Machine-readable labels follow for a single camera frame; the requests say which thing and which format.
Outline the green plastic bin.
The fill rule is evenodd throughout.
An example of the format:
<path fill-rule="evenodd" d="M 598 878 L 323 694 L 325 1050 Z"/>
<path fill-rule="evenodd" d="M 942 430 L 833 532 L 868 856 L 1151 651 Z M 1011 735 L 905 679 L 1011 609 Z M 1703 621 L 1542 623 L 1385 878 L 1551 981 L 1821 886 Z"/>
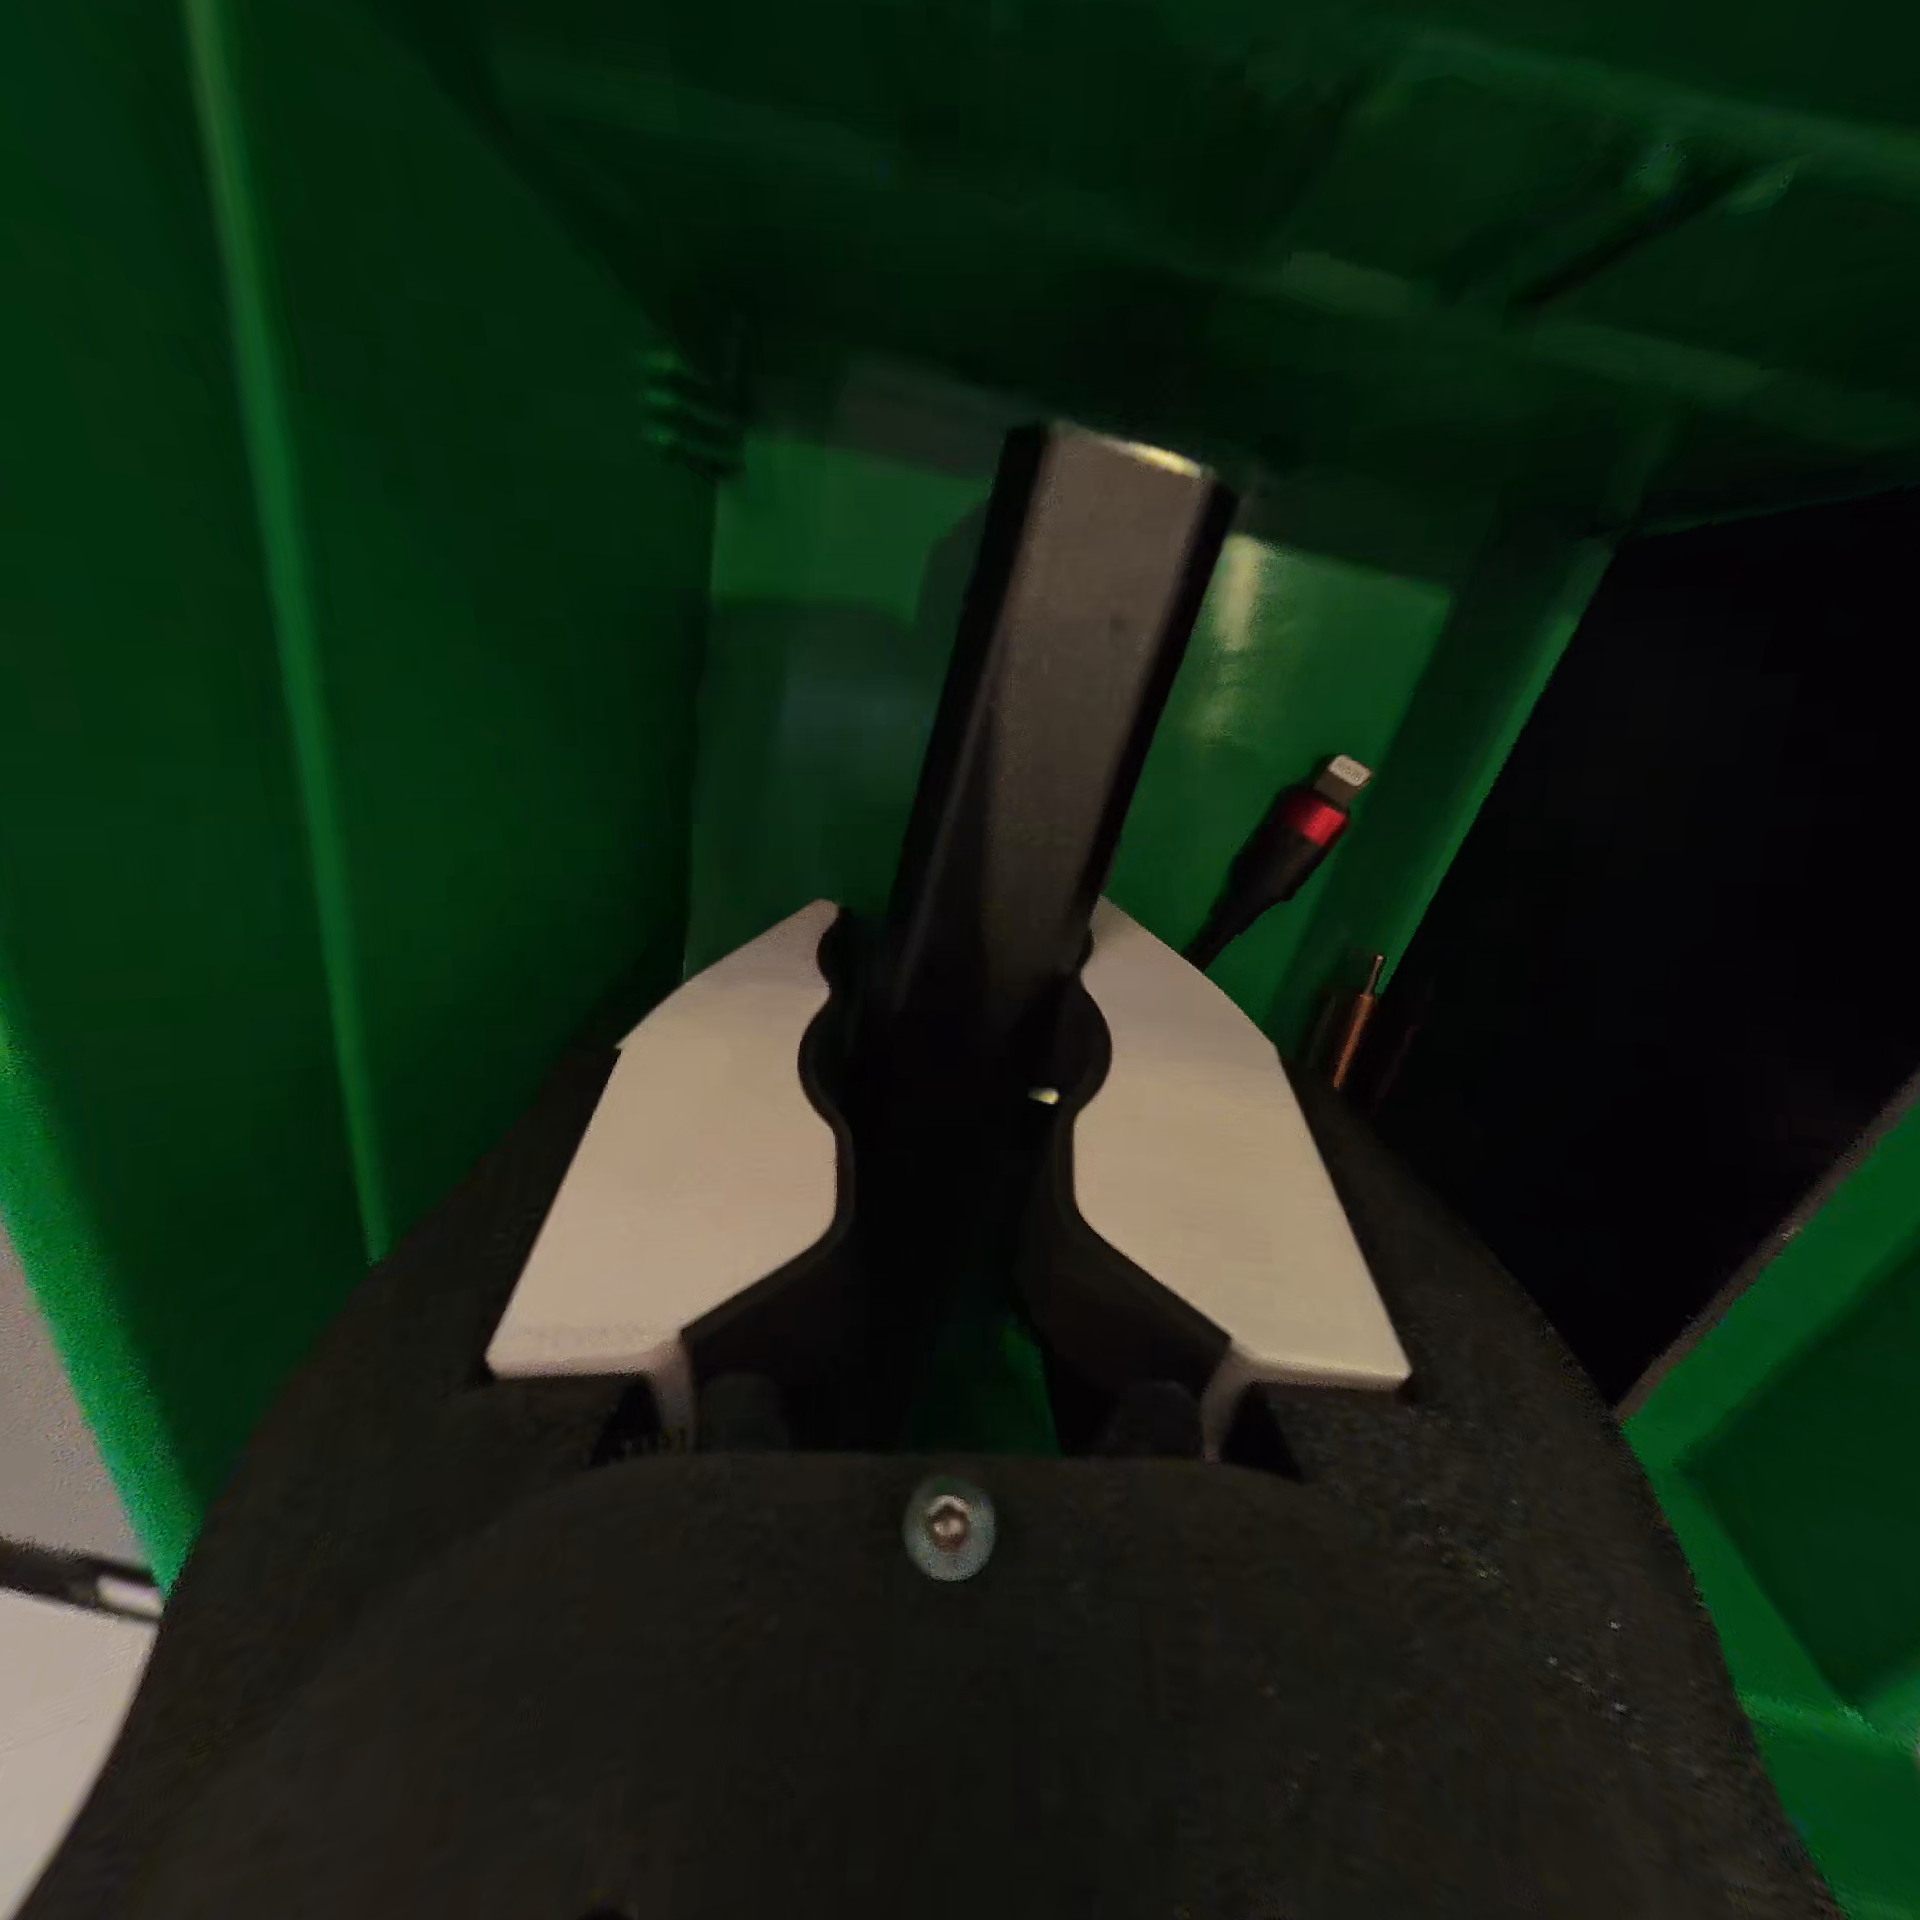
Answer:
<path fill-rule="evenodd" d="M 1033 420 L 1236 496 L 1101 900 L 1396 1397 L 1093 1401 L 1039 1189 L 876 1331 Z M 814 900 L 827 1235 L 490 1377 Z M 23 1915 L 1915 1915 L 1915 6 L 4 6 L 4 1227 L 160 1587 Z"/>

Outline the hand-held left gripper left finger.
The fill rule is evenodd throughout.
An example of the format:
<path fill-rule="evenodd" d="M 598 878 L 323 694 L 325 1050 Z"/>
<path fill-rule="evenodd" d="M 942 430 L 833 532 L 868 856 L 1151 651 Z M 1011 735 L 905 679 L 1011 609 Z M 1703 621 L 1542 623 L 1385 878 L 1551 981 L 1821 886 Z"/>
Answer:
<path fill-rule="evenodd" d="M 490 1331 L 490 1377 L 639 1378 L 660 1425 L 697 1423 L 687 1331 L 835 1217 L 836 1146 L 800 1075 L 835 920 L 836 904 L 807 902 L 618 1041 Z"/>

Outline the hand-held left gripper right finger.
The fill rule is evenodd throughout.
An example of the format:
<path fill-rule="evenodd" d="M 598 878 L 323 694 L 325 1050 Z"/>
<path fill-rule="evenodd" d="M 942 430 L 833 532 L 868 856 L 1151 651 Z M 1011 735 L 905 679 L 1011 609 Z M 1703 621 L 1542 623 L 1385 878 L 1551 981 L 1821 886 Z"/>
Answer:
<path fill-rule="evenodd" d="M 1110 900 L 1042 1081 L 1042 1351 L 1093 1401 L 1169 1382 L 1396 1397 L 1410 1357 L 1293 1081 L 1207 973 Z"/>

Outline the dark grey usb hub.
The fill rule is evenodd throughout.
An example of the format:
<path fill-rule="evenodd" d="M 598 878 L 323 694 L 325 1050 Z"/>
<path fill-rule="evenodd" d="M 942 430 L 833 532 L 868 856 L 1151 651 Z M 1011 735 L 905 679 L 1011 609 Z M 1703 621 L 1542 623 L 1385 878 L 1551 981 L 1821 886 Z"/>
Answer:
<path fill-rule="evenodd" d="M 1236 496 L 1058 420 L 999 452 L 849 1031 L 876 1331 L 1007 1295 L 1093 1067 L 1090 925 Z"/>

